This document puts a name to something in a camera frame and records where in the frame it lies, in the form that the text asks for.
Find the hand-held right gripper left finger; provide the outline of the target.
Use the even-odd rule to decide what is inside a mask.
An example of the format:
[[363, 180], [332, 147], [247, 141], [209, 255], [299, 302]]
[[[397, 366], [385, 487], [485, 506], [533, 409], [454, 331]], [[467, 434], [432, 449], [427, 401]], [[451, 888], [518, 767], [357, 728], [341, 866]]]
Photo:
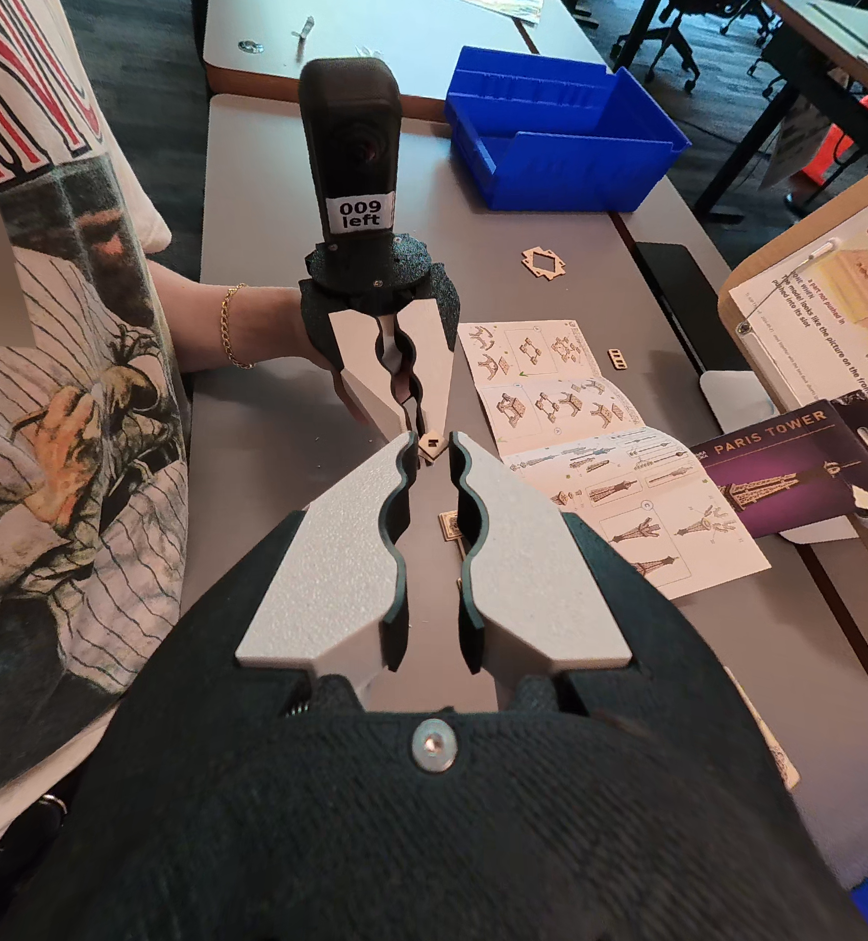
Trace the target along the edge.
[[344, 676], [365, 702], [408, 639], [404, 557], [417, 434], [406, 432], [312, 501], [236, 650], [248, 667]]

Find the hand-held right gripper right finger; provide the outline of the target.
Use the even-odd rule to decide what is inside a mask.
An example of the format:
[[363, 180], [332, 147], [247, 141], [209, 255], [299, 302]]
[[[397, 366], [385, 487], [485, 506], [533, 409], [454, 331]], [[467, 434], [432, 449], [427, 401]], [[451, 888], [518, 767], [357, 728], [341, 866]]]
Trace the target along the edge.
[[493, 678], [498, 708], [526, 676], [627, 666], [630, 647], [556, 505], [466, 433], [451, 433], [449, 451], [468, 545], [460, 647], [473, 674]]

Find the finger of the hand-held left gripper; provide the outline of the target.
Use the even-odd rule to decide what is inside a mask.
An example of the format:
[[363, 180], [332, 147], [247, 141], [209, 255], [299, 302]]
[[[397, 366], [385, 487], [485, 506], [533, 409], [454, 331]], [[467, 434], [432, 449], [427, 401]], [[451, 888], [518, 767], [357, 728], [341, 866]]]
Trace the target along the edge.
[[414, 428], [411, 381], [413, 351], [397, 314], [375, 317], [358, 311], [329, 314], [342, 358], [346, 392], [387, 440]]
[[413, 381], [421, 436], [443, 435], [451, 391], [453, 352], [437, 300], [412, 300], [394, 317], [394, 337]]

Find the person's left forearm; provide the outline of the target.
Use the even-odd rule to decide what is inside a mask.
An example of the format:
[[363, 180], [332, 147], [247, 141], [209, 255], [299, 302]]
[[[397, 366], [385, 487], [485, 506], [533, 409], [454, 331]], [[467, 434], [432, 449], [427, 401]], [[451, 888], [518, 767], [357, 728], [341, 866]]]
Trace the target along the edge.
[[229, 326], [231, 302], [245, 285], [205, 285], [157, 262], [148, 261], [147, 265], [182, 372], [225, 366], [252, 369], [252, 364], [235, 359]]

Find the white desk wooden edge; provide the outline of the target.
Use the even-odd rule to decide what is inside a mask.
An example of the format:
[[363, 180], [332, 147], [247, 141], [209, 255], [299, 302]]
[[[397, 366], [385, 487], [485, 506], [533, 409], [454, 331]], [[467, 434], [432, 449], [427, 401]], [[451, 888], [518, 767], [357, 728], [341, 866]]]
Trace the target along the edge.
[[[298, 31], [315, 25], [301, 62]], [[241, 40], [263, 44], [246, 54]], [[201, 59], [214, 93], [297, 101], [305, 63], [354, 57], [357, 45], [383, 53], [401, 93], [442, 102], [462, 47], [602, 62], [563, 2], [545, 2], [537, 26], [459, 1], [211, 1]]]

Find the beige desk black legs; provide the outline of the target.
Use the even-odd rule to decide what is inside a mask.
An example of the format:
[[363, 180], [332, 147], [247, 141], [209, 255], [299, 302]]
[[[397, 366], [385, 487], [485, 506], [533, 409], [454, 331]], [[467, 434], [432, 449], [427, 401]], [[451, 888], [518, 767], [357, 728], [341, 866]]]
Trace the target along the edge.
[[785, 80], [743, 140], [694, 203], [701, 220], [734, 221], [714, 207], [776, 131], [799, 97], [851, 137], [868, 157], [868, 110], [829, 77], [838, 68], [868, 92], [868, 10], [836, 2], [769, 2], [782, 20], [762, 58]]

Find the person's left hand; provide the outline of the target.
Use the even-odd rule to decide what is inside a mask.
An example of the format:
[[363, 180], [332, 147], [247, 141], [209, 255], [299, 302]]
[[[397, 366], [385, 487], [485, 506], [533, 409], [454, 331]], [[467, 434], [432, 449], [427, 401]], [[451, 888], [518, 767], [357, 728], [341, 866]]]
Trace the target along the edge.
[[330, 373], [335, 393], [349, 413], [369, 423], [346, 392], [340, 373], [312, 344], [303, 323], [298, 288], [242, 288], [231, 305], [231, 345], [235, 359], [252, 365], [271, 359], [308, 359]]

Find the folded instruction leaflet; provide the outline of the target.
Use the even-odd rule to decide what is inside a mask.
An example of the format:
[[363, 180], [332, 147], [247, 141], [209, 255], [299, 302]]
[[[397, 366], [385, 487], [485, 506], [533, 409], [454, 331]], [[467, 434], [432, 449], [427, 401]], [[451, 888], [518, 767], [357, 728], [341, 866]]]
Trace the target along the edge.
[[461, 323], [498, 456], [670, 599], [769, 569], [693, 451], [645, 424], [568, 320]]

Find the glossy leaflet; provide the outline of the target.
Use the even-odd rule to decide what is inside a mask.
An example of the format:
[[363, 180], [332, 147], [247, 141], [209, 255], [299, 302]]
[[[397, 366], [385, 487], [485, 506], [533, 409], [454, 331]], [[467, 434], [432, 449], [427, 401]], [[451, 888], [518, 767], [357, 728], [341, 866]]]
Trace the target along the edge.
[[465, 2], [490, 12], [520, 20], [526, 25], [539, 24], [544, 5], [542, 0], [470, 0]]

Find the purple tower kit package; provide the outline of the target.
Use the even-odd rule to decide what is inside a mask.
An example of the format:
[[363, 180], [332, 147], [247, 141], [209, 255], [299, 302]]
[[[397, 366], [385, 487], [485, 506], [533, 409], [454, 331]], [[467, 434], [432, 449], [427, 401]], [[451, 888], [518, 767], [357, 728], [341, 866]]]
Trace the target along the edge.
[[693, 447], [753, 537], [868, 510], [868, 396], [820, 399]]

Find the person in printed shirt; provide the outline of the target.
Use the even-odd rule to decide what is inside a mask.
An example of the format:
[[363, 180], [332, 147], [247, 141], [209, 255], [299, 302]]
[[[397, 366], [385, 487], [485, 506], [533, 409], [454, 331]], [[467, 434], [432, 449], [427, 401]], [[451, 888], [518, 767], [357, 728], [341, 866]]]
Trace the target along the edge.
[[0, 347], [1, 836], [178, 621], [188, 524], [170, 232], [60, 2], [0, 1], [0, 213], [35, 337]]

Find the wooden parts sheet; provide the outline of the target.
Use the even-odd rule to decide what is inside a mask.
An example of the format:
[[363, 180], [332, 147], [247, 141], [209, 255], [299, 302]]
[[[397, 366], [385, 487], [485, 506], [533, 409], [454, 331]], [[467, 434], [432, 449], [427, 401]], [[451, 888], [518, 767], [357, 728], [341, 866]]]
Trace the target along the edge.
[[752, 703], [751, 699], [749, 698], [749, 696], [747, 696], [746, 691], [735, 678], [734, 674], [727, 667], [724, 668], [724, 671], [729, 677], [729, 679], [731, 680], [731, 682], [734, 684], [738, 693], [744, 700], [746, 707], [748, 708], [749, 712], [754, 718], [757, 724], [757, 727], [767, 744], [769, 752], [772, 755], [777, 765], [777, 768], [780, 773], [780, 777], [783, 781], [785, 788], [787, 789], [788, 792], [793, 791], [796, 788], [796, 786], [800, 783], [800, 780], [801, 780], [800, 773], [798, 772], [798, 770], [796, 770], [793, 762], [788, 757], [786, 751], [783, 749], [783, 747], [781, 747], [781, 744], [779, 743], [777, 738], [773, 735], [772, 731], [769, 729], [769, 725], [763, 720], [760, 713], [758, 712], [758, 710]]

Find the black office chair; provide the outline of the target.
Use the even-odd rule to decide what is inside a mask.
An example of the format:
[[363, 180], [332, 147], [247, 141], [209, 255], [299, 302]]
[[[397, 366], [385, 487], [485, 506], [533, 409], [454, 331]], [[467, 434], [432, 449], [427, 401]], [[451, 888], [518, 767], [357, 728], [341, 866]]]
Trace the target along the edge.
[[664, 53], [670, 48], [674, 49], [680, 58], [684, 72], [691, 76], [686, 79], [684, 90], [691, 94], [700, 77], [699, 67], [694, 59], [694, 51], [682, 34], [681, 25], [685, 16], [703, 15], [710, 12], [714, 3], [709, 1], [668, 1], [667, 11], [661, 14], [661, 22], [669, 21], [669, 25], [652, 28], [651, 22], [655, 16], [660, 1], [642, 2], [632, 26], [628, 33], [619, 36], [613, 45], [609, 56], [615, 70], [628, 69], [638, 54], [641, 46], [647, 41], [660, 41], [659, 52], [649, 65], [644, 76], [644, 82], [650, 83], [655, 77], [655, 69]]

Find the hanging paper tag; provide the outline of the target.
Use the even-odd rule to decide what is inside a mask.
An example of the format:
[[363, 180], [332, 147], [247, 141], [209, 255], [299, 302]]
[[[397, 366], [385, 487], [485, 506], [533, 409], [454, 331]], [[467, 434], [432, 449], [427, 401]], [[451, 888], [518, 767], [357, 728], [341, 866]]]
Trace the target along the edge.
[[803, 170], [818, 152], [830, 127], [829, 119], [809, 102], [797, 101], [780, 124], [759, 189], [769, 189]]

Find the dark trousers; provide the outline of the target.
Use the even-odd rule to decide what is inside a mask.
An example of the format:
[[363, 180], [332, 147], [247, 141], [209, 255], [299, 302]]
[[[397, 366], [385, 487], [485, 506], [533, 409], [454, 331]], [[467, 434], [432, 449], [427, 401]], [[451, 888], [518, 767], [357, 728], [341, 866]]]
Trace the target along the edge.
[[76, 780], [51, 786], [4, 831], [0, 840], [0, 919], [51, 849], [68, 815]]

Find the orange cone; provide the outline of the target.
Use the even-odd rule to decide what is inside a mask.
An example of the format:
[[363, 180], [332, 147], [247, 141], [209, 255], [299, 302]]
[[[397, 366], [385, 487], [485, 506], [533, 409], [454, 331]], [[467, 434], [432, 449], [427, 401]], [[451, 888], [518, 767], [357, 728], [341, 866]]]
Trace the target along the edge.
[[813, 158], [803, 168], [804, 176], [816, 185], [823, 185], [828, 172], [840, 165], [842, 155], [853, 146], [854, 140], [833, 124]]

